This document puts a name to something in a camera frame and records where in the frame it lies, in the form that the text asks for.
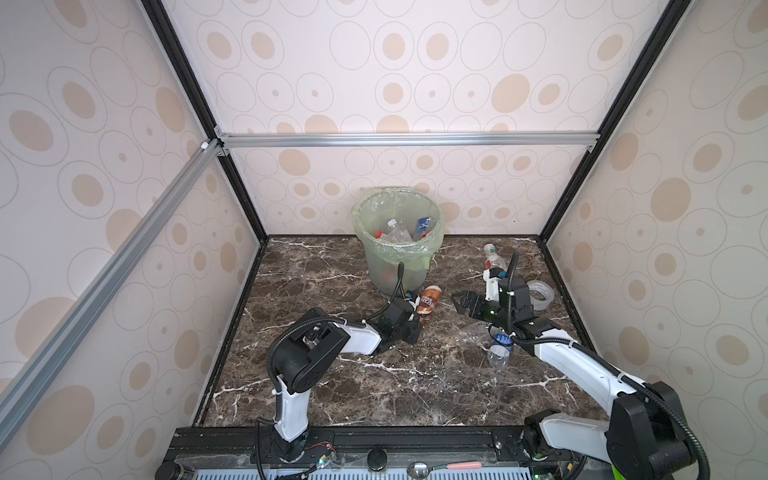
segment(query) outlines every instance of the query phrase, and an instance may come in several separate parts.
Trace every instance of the brown marble tabletop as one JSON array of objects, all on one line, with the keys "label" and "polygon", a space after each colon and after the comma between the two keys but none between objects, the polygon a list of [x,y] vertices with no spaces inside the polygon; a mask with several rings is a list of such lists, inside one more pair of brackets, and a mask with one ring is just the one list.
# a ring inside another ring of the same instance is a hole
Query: brown marble tabletop
[{"label": "brown marble tabletop", "polygon": [[[312,389],[310,425],[520,425],[543,409],[606,418],[583,390],[519,347],[507,368],[490,366],[485,327],[457,314],[450,300],[459,290],[485,290],[486,243],[506,259],[519,251],[518,275],[554,287],[531,239],[446,237],[426,280],[439,285],[443,296],[419,341],[400,342],[373,357],[339,356]],[[203,425],[244,426],[273,418],[266,349],[307,310],[319,306],[354,319],[385,303],[368,279],[355,237],[270,240]],[[559,293],[540,314],[577,338]]]}]

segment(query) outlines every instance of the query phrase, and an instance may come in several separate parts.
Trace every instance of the blue bottle label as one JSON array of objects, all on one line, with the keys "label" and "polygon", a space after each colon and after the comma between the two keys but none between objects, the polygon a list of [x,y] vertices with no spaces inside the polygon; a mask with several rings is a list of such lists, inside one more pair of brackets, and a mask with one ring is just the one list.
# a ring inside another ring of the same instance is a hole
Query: blue bottle label
[{"label": "blue bottle label", "polygon": [[512,340],[509,338],[509,335],[505,335],[504,333],[497,333],[493,338],[497,344],[506,347],[506,349],[511,353],[513,344]]}]

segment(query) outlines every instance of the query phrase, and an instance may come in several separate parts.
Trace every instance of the red wire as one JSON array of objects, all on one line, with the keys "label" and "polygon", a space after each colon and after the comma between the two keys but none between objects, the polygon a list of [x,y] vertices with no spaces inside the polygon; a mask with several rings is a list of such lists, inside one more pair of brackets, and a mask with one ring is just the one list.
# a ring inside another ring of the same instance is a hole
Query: red wire
[{"label": "red wire", "polygon": [[329,450],[333,450],[334,452],[336,451],[336,450],[333,448],[333,443],[331,443],[331,442],[320,442],[320,443],[316,443],[315,445],[312,445],[310,448],[311,448],[311,449],[314,449],[315,447],[325,447],[325,448],[327,448],[327,449],[329,449]]}]

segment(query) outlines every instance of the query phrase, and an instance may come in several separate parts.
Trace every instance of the green plastic bag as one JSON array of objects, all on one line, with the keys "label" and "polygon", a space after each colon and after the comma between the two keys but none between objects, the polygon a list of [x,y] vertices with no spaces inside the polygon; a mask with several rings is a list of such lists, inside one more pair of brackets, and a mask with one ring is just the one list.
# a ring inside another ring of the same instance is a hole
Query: green plastic bag
[{"label": "green plastic bag", "polygon": [[[408,228],[411,237],[417,237],[416,224],[422,217],[431,217],[435,226],[421,240],[395,245],[374,237],[377,230],[386,233],[386,224],[393,218]],[[424,283],[432,255],[442,245],[445,229],[442,212],[435,202],[407,188],[378,190],[353,208],[352,219],[355,235],[366,249],[368,276],[376,288],[392,294],[400,262],[406,265],[402,278],[404,290],[414,290]]]}]

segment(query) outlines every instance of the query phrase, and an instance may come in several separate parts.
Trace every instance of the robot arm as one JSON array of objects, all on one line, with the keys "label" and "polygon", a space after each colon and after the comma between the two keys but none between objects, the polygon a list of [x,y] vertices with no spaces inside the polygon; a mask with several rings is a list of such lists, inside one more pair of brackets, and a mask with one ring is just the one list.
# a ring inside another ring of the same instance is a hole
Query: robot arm
[{"label": "robot arm", "polygon": [[675,391],[663,382],[648,385],[616,369],[549,319],[536,317],[528,285],[514,277],[514,269],[510,272],[511,278],[499,278],[503,273],[498,269],[486,270],[485,297],[472,292],[455,294],[452,300],[457,312],[507,331],[513,343],[563,372],[611,418],[602,422],[556,411],[533,415],[525,422],[526,450],[531,455],[551,449],[580,452],[613,464],[631,480],[666,479],[696,460],[700,470],[708,471],[708,465],[701,465],[702,458],[706,464],[706,455],[700,442],[684,426],[685,415]]},{"label": "robot arm", "polygon": [[[422,324],[415,316],[414,302],[393,298],[371,323],[351,324],[345,320],[325,321],[308,326],[285,338],[276,348],[274,368],[280,391],[276,399],[275,430],[280,435],[286,458],[303,450],[302,436],[309,425],[307,409],[310,390],[340,353],[375,355],[400,340],[416,343]],[[296,324],[315,318],[329,318],[315,307]]]},{"label": "robot arm", "polygon": [[[342,342],[334,345],[336,347],[334,351],[338,350],[336,354],[360,353],[362,355],[371,355],[376,351],[382,340],[379,332],[370,325],[352,326],[329,323],[329,328],[336,330],[335,332],[332,330],[328,333],[333,334],[332,338],[343,339]],[[315,348],[320,347],[322,342],[323,340],[321,339]],[[286,442],[290,443],[299,438],[309,426],[310,423],[306,413],[310,404],[310,391],[319,382],[329,366],[330,362],[327,365],[321,365],[319,368],[313,369],[310,367],[308,370],[314,371],[311,377],[312,380],[303,383],[301,386],[294,386],[295,382],[292,382],[291,386],[293,388],[289,388],[286,385],[285,374],[281,373],[277,376],[282,389],[280,393],[273,390],[273,395],[278,397],[276,401],[275,430]]]}]

